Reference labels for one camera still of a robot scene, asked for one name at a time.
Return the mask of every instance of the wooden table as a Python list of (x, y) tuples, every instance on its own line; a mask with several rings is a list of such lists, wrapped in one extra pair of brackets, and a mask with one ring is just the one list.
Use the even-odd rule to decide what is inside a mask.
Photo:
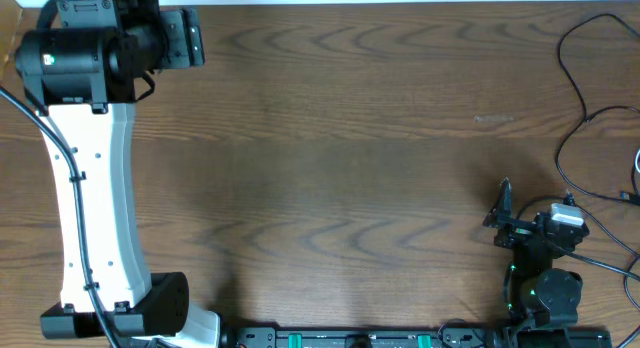
[[(147, 263), (185, 272), (195, 301), (236, 322), (505, 317), (511, 252), (481, 222), (504, 177), (516, 207), (563, 194), (553, 154), (580, 109), (555, 44), (604, 11), (640, 27), (634, 3), (200, 8), (206, 66), (163, 72), (138, 106)], [(20, 34), (36, 16), (25, 13)], [(596, 108), (638, 103), (639, 53), (605, 20), (576, 32), (565, 57)], [(5, 81), (22, 96), (13, 67)], [(37, 130), (1, 105), (0, 344), (68, 346), (44, 341), (38, 320), (62, 281), (50, 164)], [(563, 153), (567, 174), (609, 195), (630, 190), (639, 123), (612, 112), (589, 124)], [(640, 209), (577, 200), (640, 248)], [(578, 251), (630, 261), (593, 224)], [(581, 325), (606, 326), (614, 343), (635, 329), (620, 276), (570, 258), (556, 266), (584, 279)], [(75, 342), (90, 343), (105, 340)]]

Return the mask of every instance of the green tape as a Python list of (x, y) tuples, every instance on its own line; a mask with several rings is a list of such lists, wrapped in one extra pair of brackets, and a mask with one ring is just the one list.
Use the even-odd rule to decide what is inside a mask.
[(431, 348), (431, 336), (418, 336), (418, 348)]
[(302, 348), (302, 334), (289, 334), (289, 348)]

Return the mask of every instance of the wood grain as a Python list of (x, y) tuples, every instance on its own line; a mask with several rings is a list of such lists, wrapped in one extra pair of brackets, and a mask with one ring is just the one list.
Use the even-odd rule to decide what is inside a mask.
[[(148, 264), (184, 271), (196, 301), (236, 322), (504, 317), (510, 252), (481, 222), (505, 176), (516, 206), (564, 191), (552, 158), (579, 106), (555, 43), (602, 11), (640, 26), (632, 3), (200, 8), (206, 66), (163, 72), (138, 108)], [(19, 33), (36, 17), (26, 11)], [(590, 106), (638, 102), (639, 48), (610, 21), (567, 41)], [(5, 79), (21, 91), (13, 69)], [(567, 145), (565, 170), (592, 190), (630, 189), (639, 123), (624, 112), (590, 123)], [(0, 344), (103, 346), (39, 333), (62, 279), (53, 179), (38, 132), (4, 102), (0, 128)], [(640, 248), (637, 208), (577, 199)], [(591, 231), (581, 253), (628, 263)], [(614, 343), (635, 328), (620, 277), (557, 266), (585, 281), (580, 324), (606, 326)]]

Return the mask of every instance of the wooden tabletop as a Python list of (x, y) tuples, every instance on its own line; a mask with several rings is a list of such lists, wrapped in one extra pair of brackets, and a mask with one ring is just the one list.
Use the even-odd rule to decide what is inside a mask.
[[(555, 44), (605, 11), (640, 27), (635, 3), (199, 8), (205, 67), (163, 72), (138, 105), (147, 263), (185, 272), (192, 299), (235, 322), (506, 317), (511, 252), (481, 223), (504, 177), (515, 207), (566, 189), (553, 154), (580, 107)], [(36, 16), (25, 12), (20, 34)], [(566, 43), (591, 109), (638, 103), (639, 42), (603, 20)], [(13, 67), (5, 85), (23, 96)], [(631, 189), (639, 136), (637, 115), (608, 113), (569, 142), (563, 166), (618, 195)], [(74, 344), (40, 334), (62, 283), (54, 182), (38, 131), (5, 102), (0, 157), (0, 345)], [(640, 249), (640, 209), (576, 198)], [(578, 252), (630, 261), (594, 224)], [(621, 276), (570, 258), (555, 266), (584, 279), (580, 325), (606, 327), (614, 343), (637, 327)], [(106, 341), (75, 342), (90, 343)]]

